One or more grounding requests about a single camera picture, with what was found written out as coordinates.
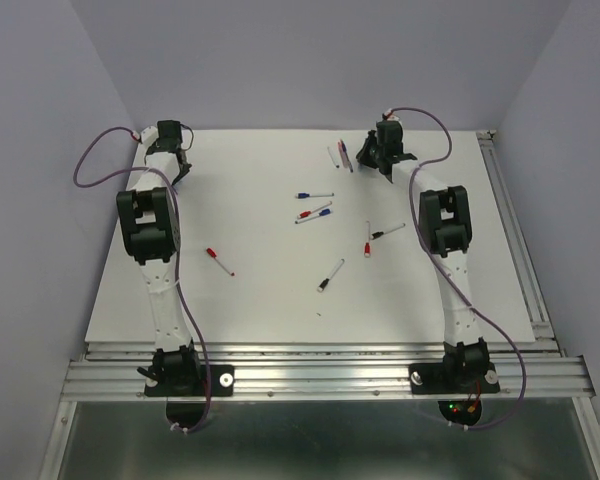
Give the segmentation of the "pink transparent pen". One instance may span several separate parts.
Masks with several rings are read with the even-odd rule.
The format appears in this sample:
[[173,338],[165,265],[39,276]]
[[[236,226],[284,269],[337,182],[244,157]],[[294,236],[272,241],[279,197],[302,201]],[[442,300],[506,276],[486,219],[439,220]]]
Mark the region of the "pink transparent pen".
[[345,155],[342,155],[342,154],[340,153],[340,151],[339,151],[339,148],[338,148],[338,152],[339,152],[339,155],[340,155],[340,158],[341,158],[341,161],[342,161],[343,167],[344,167],[346,170],[348,170],[350,173],[352,173],[352,172],[353,172],[353,165],[352,165],[352,163],[351,163],[351,161],[350,161],[350,159],[349,159],[349,156],[348,156],[347,150],[346,150],[346,153],[345,153]]

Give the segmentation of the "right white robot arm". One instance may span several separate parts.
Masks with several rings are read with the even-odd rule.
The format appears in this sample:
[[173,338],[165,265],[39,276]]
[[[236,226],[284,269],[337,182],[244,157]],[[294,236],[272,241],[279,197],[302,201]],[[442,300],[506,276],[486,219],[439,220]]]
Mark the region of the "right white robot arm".
[[481,343],[470,299],[468,250],[473,231],[466,188],[426,172],[417,157],[405,151],[403,127],[393,114],[384,115],[368,132],[356,159],[407,193],[417,240],[436,271],[445,351]]

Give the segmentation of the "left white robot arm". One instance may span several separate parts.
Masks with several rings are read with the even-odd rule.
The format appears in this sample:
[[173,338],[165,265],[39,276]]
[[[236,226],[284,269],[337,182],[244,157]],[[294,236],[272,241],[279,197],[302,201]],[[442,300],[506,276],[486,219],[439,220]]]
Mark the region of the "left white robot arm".
[[139,265],[149,296],[155,349],[163,353],[177,352],[192,342],[176,280],[181,235],[175,185],[191,169],[183,142],[183,125],[176,120],[162,120],[143,131],[143,168],[131,189],[116,196],[123,245]]

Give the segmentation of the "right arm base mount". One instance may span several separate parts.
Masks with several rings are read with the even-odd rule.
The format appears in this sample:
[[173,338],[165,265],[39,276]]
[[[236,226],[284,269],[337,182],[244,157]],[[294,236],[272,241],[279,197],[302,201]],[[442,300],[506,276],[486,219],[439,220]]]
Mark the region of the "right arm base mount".
[[413,395],[438,395],[443,418],[467,429],[477,427],[481,418],[483,394],[501,391],[495,365],[482,337],[471,344],[445,343],[438,362],[413,363],[408,367]]

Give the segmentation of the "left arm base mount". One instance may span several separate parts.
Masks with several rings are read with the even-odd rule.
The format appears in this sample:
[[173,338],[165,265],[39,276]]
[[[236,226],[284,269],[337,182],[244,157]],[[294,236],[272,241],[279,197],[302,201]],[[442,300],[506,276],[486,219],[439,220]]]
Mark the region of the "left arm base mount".
[[144,395],[167,400],[165,416],[170,428],[189,434],[200,430],[211,410],[211,401],[233,395],[235,367],[202,363],[193,347],[158,350],[148,367],[138,367]]

